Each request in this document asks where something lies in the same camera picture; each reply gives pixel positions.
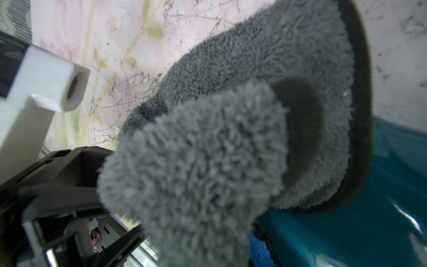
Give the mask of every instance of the gray microfiber mitt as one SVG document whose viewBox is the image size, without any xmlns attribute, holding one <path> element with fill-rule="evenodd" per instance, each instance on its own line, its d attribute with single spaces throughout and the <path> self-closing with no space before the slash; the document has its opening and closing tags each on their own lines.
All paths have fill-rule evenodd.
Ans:
<svg viewBox="0 0 427 267">
<path fill-rule="evenodd" d="M 243 266 L 252 222 L 282 190 L 286 113 L 255 81 L 178 105 L 121 140 L 101 200 L 142 223 L 165 266 Z"/>
<path fill-rule="evenodd" d="M 353 83 L 336 1 L 279 0 L 172 66 L 124 123 L 100 198 L 165 266 L 244 266 L 258 215 L 321 204 L 347 177 Z"/>
</svg>

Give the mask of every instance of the screw hole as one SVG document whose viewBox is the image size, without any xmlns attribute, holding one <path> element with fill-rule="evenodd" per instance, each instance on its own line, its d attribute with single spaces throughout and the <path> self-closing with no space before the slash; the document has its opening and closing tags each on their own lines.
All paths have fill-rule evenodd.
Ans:
<svg viewBox="0 0 427 267">
<path fill-rule="evenodd" d="M 70 84 L 70 87 L 68 88 L 68 95 L 67 95 L 67 99 L 70 99 L 74 92 L 76 91 L 77 88 L 77 76 L 74 77 L 73 81 Z"/>
</svg>

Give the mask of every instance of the white 3d-printed part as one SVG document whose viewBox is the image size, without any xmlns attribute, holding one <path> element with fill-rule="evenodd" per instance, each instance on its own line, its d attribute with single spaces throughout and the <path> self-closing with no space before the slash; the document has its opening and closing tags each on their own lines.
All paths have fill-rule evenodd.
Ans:
<svg viewBox="0 0 427 267">
<path fill-rule="evenodd" d="M 0 184 L 37 161 L 55 112 L 77 108 L 89 70 L 28 46 L 7 98 L 0 97 Z"/>
</svg>

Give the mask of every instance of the fluffy gray fabric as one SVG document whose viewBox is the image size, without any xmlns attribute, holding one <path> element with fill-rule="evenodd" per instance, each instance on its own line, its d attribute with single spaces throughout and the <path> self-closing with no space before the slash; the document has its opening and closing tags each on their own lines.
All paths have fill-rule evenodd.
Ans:
<svg viewBox="0 0 427 267">
<path fill-rule="evenodd" d="M 282 189 L 286 112 L 263 82 L 177 106 L 121 140 L 101 200 L 142 223 L 164 266 L 244 266 L 246 234 Z"/>
<path fill-rule="evenodd" d="M 281 188 L 287 132 L 266 84 L 233 89 L 250 79 L 303 77 L 318 90 L 319 153 L 270 201 L 274 208 L 310 207 L 329 199 L 346 172 L 352 75 L 335 1 L 280 0 L 170 69 L 155 98 L 123 126 L 99 178 L 101 199 L 140 220 L 169 266 L 243 266 L 244 234 Z"/>
</svg>

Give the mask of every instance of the teal surface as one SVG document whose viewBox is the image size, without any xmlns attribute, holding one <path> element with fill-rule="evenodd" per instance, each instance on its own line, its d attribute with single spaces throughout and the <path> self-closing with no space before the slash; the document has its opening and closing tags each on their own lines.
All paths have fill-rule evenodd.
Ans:
<svg viewBox="0 0 427 267">
<path fill-rule="evenodd" d="M 373 146 L 368 181 L 345 207 L 262 216 L 282 267 L 427 266 L 427 135 L 374 119 Z"/>
</svg>

